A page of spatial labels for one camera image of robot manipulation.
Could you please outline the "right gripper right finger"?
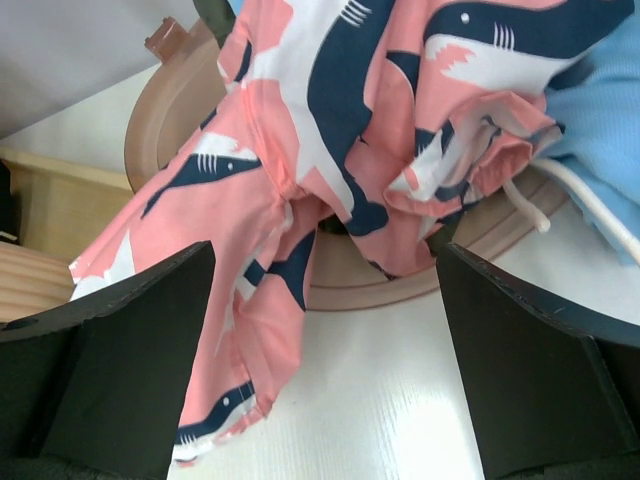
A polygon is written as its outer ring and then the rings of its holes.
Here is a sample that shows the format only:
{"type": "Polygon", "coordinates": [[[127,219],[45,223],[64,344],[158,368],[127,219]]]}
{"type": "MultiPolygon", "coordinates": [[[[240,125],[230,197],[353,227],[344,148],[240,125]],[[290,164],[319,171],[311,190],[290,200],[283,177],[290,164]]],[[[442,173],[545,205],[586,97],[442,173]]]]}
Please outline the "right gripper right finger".
{"type": "Polygon", "coordinates": [[[639,475],[639,328],[456,244],[437,275],[488,479],[639,475]]]}

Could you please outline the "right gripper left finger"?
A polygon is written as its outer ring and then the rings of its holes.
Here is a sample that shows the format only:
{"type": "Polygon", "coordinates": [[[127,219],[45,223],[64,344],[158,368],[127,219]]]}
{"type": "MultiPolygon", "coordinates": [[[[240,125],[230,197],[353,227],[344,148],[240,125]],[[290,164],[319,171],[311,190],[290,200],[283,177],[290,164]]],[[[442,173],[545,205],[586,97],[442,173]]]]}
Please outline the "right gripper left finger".
{"type": "Polygon", "coordinates": [[[216,256],[194,244],[1,330],[5,479],[163,479],[216,256]]]}

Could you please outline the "olive green shorts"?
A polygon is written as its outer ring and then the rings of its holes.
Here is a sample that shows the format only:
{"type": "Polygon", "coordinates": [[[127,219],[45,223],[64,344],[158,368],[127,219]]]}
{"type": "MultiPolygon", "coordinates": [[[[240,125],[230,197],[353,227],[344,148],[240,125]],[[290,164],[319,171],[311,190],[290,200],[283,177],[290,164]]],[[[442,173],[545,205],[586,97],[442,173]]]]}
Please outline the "olive green shorts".
{"type": "Polygon", "coordinates": [[[227,0],[193,0],[200,19],[216,37],[223,41],[231,32],[236,14],[227,0]]]}

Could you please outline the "pink patterned shorts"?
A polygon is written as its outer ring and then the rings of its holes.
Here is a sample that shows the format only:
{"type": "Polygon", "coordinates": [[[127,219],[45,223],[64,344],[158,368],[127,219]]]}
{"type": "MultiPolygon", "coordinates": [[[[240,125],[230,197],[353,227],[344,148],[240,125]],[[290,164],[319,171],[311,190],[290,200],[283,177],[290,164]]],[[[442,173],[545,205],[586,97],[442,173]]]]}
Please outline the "pink patterned shorts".
{"type": "Polygon", "coordinates": [[[208,241],[216,266],[172,458],[264,417],[296,372],[319,223],[391,277],[561,125],[544,91],[630,1],[248,1],[226,95],[71,264],[82,297],[208,241]]]}

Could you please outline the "light blue shorts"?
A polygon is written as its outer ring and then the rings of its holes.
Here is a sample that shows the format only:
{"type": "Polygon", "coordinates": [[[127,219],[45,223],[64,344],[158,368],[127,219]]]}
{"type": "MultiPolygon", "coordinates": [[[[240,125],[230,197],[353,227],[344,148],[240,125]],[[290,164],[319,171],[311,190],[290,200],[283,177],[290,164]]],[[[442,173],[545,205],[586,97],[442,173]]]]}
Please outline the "light blue shorts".
{"type": "Polygon", "coordinates": [[[239,1],[214,121],[393,276],[550,157],[639,228],[635,1],[239,1]]]}

